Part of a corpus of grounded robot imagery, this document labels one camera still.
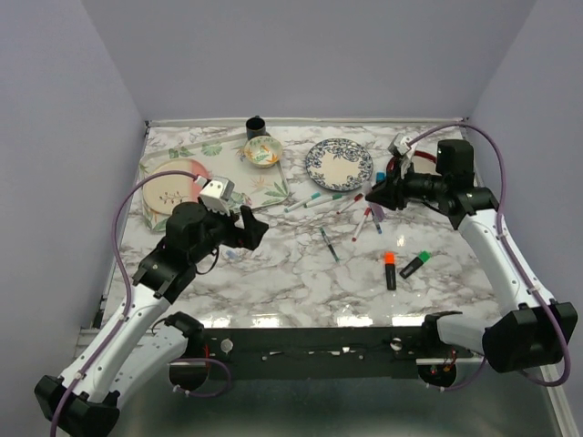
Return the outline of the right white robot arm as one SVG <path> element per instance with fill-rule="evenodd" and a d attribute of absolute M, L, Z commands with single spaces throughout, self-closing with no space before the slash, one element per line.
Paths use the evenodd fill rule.
<path fill-rule="evenodd" d="M 390 210 L 412 200 L 436 203 L 474 252 L 503 312 L 493 324 L 460 312 L 432 314 L 418 337 L 421 350 L 437 357 L 459 346 L 485 357 L 499 373 L 567 362 L 577 311 L 541 284 L 512 239 L 496 197 L 476 186 L 473 147 L 460 139 L 439 141 L 433 174 L 414 170 L 409 138 L 397 136 L 389 150 L 385 179 L 366 199 Z"/>

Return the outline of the purple translucent highlighter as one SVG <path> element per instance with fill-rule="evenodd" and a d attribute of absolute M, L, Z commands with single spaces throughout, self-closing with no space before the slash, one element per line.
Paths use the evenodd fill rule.
<path fill-rule="evenodd" d="M 371 184 L 370 181 L 365 181 L 364 182 L 364 184 L 363 184 L 363 191 L 364 191 L 365 199 L 366 199 L 366 201 L 368 203 L 368 206 L 371 208 L 371 211 L 373 213 L 374 219 L 378 223 L 381 223 L 384 220 L 384 211 L 383 211 L 383 209 L 379 205 L 373 203 L 372 201 L 370 201 L 368 199 L 369 193 L 372 191 L 372 184 Z"/>

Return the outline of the dark green pen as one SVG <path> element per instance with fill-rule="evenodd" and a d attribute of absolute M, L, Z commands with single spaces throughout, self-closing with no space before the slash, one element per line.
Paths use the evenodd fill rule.
<path fill-rule="evenodd" d="M 324 240 L 325 245 L 327 246 L 328 250 L 332 254 L 332 257 L 334 259 L 334 262 L 335 263 L 340 263 L 340 259 L 339 259 L 338 255 L 337 255 L 337 253 L 336 253 L 336 251 L 335 251 L 335 249 L 334 249 L 334 247 L 332 245 L 332 242 L 331 242 L 330 238 L 328 237 L 326 231 L 324 230 L 323 227 L 319 227 L 319 231 L 320 231 L 320 233 L 322 235 L 322 238 Z"/>

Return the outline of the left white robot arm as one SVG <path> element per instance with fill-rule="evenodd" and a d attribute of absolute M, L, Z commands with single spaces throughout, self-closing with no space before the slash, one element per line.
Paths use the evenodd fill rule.
<path fill-rule="evenodd" d="M 176 206 L 166 235 L 126 280 L 127 296 L 85 351 L 57 377 L 44 376 L 35 396 L 51 432 L 107 436 L 129 398 L 159 369 L 201 351 L 203 326 L 189 316 L 138 343 L 194 280 L 198 263 L 219 246 L 256 249 L 268 224 L 243 206 L 222 215 L 200 203 Z"/>

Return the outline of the orange black highlighter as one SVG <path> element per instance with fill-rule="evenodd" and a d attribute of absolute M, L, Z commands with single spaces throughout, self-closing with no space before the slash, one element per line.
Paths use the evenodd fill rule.
<path fill-rule="evenodd" d="M 393 252 L 386 252 L 384 254 L 384 272 L 386 288 L 390 291 L 395 291 L 396 286 L 396 269 L 395 269 L 395 255 Z"/>

